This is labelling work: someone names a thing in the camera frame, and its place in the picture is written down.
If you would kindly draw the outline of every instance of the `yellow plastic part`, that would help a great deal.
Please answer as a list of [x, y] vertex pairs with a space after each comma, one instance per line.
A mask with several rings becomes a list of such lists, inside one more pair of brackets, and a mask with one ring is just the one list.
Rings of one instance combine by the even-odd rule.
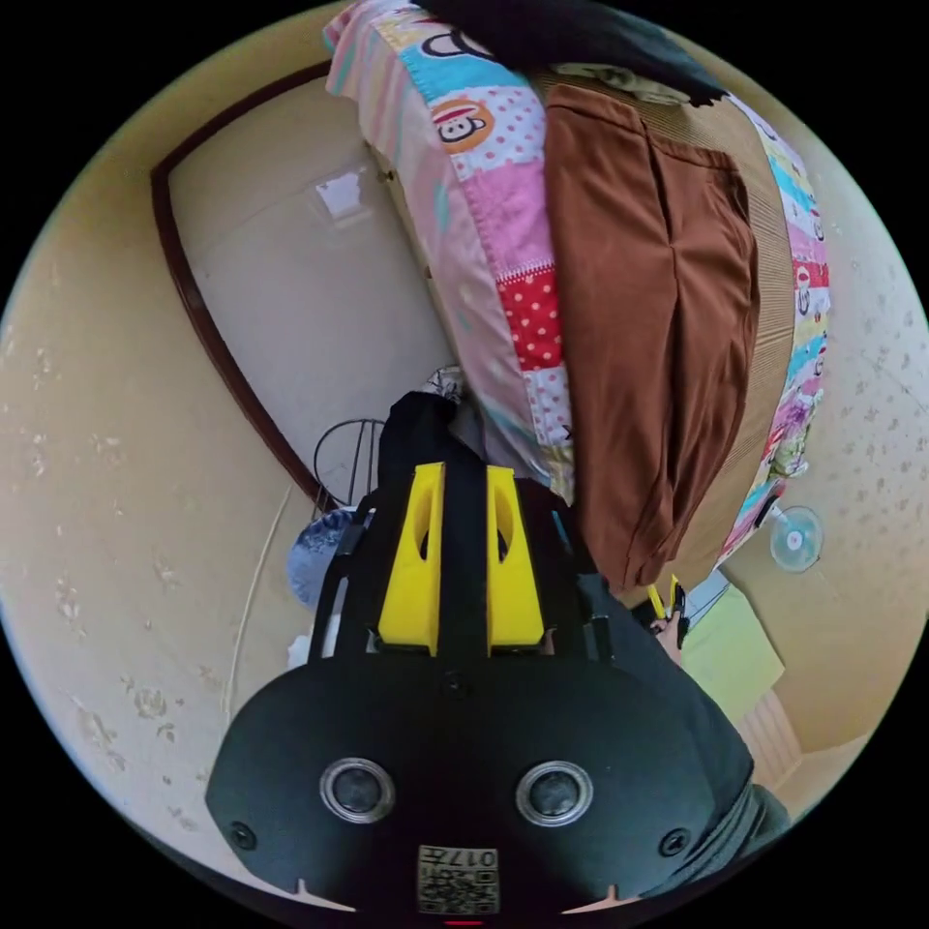
[[[497, 532], [506, 545], [499, 557]], [[513, 471], [487, 469], [487, 638], [496, 647], [538, 645], [545, 635]]]
[[[444, 492], [445, 465], [418, 465], [377, 625], [377, 632], [386, 644], [424, 645], [433, 658], [438, 648]], [[424, 558], [420, 552], [427, 532], [429, 542]]]
[[674, 611], [674, 601], [677, 599], [677, 589], [681, 586], [681, 582], [677, 579], [676, 574], [671, 575], [671, 602], [668, 604], [668, 612], [672, 613]]
[[665, 619], [668, 611], [665, 609], [665, 603], [661, 599], [661, 594], [654, 584], [648, 585], [648, 599], [651, 601], [651, 609], [655, 611], [656, 619]]

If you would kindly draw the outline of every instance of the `black border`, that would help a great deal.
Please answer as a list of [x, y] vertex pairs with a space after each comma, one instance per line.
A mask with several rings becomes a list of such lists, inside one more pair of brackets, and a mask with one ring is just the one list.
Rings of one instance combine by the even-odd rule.
[[[138, 11], [144, 17], [139, 20], [116, 8], [31, 8], [17, 11], [15, 22], [8, 19], [10, 54], [0, 65], [7, 104], [6, 228], [15, 231], [4, 252], [7, 292], [61, 196], [126, 119], [205, 57], [315, 5], [270, 0], [208, 14], [164, 3]], [[926, 54], [916, 18], [907, 21], [912, 6], [859, 10], [811, 3], [791, 13], [742, 3], [616, 5], [712, 49], [817, 132], [871, 199], [922, 290], [924, 221], [916, 210], [925, 188], [918, 137]], [[894, 125], [901, 127], [896, 134]], [[15, 528], [0, 525], [0, 533], [5, 547], [15, 549]], [[191, 877], [114, 815], [68, 761], [3, 646], [2, 834], [11, 854], [0, 907], [12, 915], [25, 904], [31, 918], [42, 921], [276, 924], [249, 909], [260, 898], [246, 894], [229, 902], [223, 891], [234, 888], [195, 865], [188, 865]], [[922, 645], [876, 736], [830, 797], [757, 866], [660, 923], [692, 925], [701, 917], [726, 923], [759, 915], [797, 921], [820, 912], [839, 920], [864, 908], [880, 918], [899, 914], [908, 901], [918, 904], [927, 817], [914, 734], [924, 729], [925, 651]], [[672, 902], [663, 898], [657, 905]], [[290, 922], [275, 906], [264, 899], [260, 909]], [[659, 915], [648, 909], [641, 904], [553, 924], [634, 925]], [[290, 924], [363, 924], [351, 915], [302, 906], [299, 915]]]

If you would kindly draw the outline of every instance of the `yellow paper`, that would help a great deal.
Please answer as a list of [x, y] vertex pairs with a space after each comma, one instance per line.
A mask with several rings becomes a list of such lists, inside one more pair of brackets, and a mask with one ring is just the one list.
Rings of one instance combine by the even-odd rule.
[[737, 722], [784, 673], [745, 595], [730, 585], [684, 640], [682, 665]]

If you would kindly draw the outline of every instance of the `label sticker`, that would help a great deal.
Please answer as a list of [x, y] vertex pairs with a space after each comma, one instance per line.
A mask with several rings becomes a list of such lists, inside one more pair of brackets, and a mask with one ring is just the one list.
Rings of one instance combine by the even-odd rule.
[[420, 913], [459, 916], [499, 913], [496, 849], [421, 845], [416, 888]]

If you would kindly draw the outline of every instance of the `brown cloth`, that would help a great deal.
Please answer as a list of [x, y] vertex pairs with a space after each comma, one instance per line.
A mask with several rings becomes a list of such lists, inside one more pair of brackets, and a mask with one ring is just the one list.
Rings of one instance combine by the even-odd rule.
[[557, 85], [546, 188], [577, 507], [612, 587], [657, 580], [732, 448], [758, 328], [748, 195], [724, 152]]

